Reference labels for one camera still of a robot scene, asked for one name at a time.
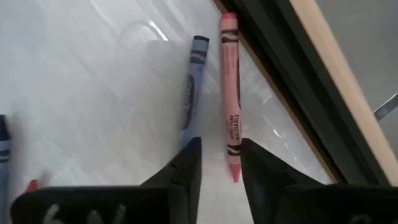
crayon wrapper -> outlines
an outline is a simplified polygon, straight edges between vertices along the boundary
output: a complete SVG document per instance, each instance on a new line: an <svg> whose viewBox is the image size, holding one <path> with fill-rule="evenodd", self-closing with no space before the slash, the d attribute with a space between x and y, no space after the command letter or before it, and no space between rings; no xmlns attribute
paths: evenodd
<svg viewBox="0 0 398 224"><path fill-rule="evenodd" d="M193 38L189 73L183 84L182 111L180 117L180 140L184 147L195 135L197 107L205 72L209 41L204 37Z"/></svg>
<svg viewBox="0 0 398 224"><path fill-rule="evenodd" d="M241 144L242 139L238 25L236 18L222 19L220 25L223 57L223 104L226 143L236 146Z"/></svg>
<svg viewBox="0 0 398 224"><path fill-rule="evenodd" d="M8 183L11 141L0 141L0 223L7 223Z"/></svg>

black frame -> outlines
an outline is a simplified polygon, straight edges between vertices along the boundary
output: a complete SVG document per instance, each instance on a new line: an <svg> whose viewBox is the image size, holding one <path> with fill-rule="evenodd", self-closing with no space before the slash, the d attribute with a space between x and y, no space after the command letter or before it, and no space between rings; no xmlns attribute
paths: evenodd
<svg viewBox="0 0 398 224"><path fill-rule="evenodd" d="M289 0L221 0L339 182L389 186Z"/></svg>

wooden edge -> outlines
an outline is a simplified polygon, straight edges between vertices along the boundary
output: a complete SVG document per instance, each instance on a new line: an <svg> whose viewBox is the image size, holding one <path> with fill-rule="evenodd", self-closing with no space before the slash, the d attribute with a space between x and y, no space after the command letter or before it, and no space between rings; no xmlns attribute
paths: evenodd
<svg viewBox="0 0 398 224"><path fill-rule="evenodd" d="M398 162L394 152L376 121L318 4L315 0L290 0L290 3L387 179L391 185L398 185Z"/></svg>
<svg viewBox="0 0 398 224"><path fill-rule="evenodd" d="M226 8L224 7L223 3L220 0L213 0L213 2L216 4L218 10L220 10L221 13L226 13L228 12ZM297 115L293 112L291 109L290 105L288 104L287 100L285 99L285 96L279 91L277 85L273 81L273 79L269 76L266 68L263 66L261 63L260 59L254 53L253 49L250 47L242 33L239 31L239 41L242 43L243 47L246 49L250 57L252 58L254 64L256 67L259 69L261 72L262 76L266 79L267 83L271 87L271 89L274 91L276 97L278 97L278 100L280 103L283 105L283 107L286 109L288 112L289 116L292 118L293 122L295 123L296 127L298 130L301 132L301 135L303 136L304 140L307 142L308 146L310 146L310 149L314 153L315 157L319 160L319 163L325 170L325 172L328 174L329 178L334 182L337 183L338 179L336 178L335 173L330 169L329 166L327 166L327 163L325 162L324 158L322 155L319 153L317 145L311 140L310 136L308 133L305 131L305 128L303 127L302 123L298 119Z"/></svg>

pink crayon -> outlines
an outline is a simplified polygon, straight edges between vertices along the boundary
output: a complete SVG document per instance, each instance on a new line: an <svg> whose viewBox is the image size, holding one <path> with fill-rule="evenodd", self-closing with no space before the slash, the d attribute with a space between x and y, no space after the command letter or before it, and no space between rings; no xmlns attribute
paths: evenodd
<svg viewBox="0 0 398 224"><path fill-rule="evenodd" d="M25 193L31 193L37 189L38 189L37 180L31 180L28 186L26 187Z"/></svg>
<svg viewBox="0 0 398 224"><path fill-rule="evenodd" d="M228 165L235 183L241 175L241 99L239 89L239 31L235 13L221 16L223 104Z"/></svg>

red crayon tip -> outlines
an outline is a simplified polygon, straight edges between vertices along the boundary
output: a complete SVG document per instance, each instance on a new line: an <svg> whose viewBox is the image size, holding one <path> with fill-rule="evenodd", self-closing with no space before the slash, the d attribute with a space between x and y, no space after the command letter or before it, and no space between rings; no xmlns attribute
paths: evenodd
<svg viewBox="0 0 398 224"><path fill-rule="evenodd" d="M25 190L25 193L31 193L35 190L37 190L37 180L31 180Z"/></svg>
<svg viewBox="0 0 398 224"><path fill-rule="evenodd" d="M241 177L241 165L240 164L230 164L229 169L231 170L232 178L235 183L239 182L239 178Z"/></svg>
<svg viewBox="0 0 398 224"><path fill-rule="evenodd" d="M227 12L227 13L224 13L222 16L221 16L221 19L236 19L236 13L233 13L233 12Z"/></svg>

